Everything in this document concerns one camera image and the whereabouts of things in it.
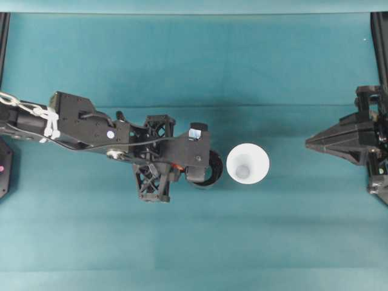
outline screw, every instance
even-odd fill
[[[108,132],[107,132],[107,137],[108,137],[109,139],[115,138],[115,133],[114,133],[113,131],[111,131],[111,130],[108,130]]]

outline teal fabric surface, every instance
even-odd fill
[[[271,169],[251,186],[225,172],[208,191],[181,179],[170,204],[147,204],[128,164],[8,141],[0,290],[387,289],[388,208],[367,194],[365,169],[304,148],[355,110],[344,104],[357,85],[378,83],[369,15],[13,15],[11,25],[3,90],[43,104],[55,90],[82,94],[139,124],[166,113],[176,134],[206,122],[224,158],[253,142]]]
[[[291,14],[388,10],[385,0],[2,0],[0,11],[106,14]]]
[[[3,90],[108,107],[352,104],[378,83],[369,17],[15,14]]]

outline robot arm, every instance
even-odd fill
[[[144,201],[169,202],[170,182],[182,173],[200,187],[214,184],[222,174],[222,161],[210,149],[206,124],[192,123],[187,132],[174,137],[175,120],[168,115],[148,116],[143,125],[135,125],[118,111],[112,121],[89,99],[63,92],[56,92],[48,107],[3,92],[0,102],[0,135],[51,141],[69,150],[132,163],[138,195]],[[208,169],[212,174],[206,179]]]

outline white chain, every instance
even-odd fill
[[[58,119],[59,116],[55,110],[47,106],[47,109],[43,109],[41,106],[34,103],[21,102],[15,96],[0,91],[0,102],[4,105],[19,107],[29,114],[38,116],[40,118],[46,119],[47,124],[44,130],[44,136],[56,139],[61,136],[61,132],[58,130]],[[47,139],[42,138],[39,142],[46,142]]]

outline white cup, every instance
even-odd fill
[[[269,171],[269,157],[256,144],[239,144],[226,159],[228,174],[241,184],[254,184],[263,180]]]

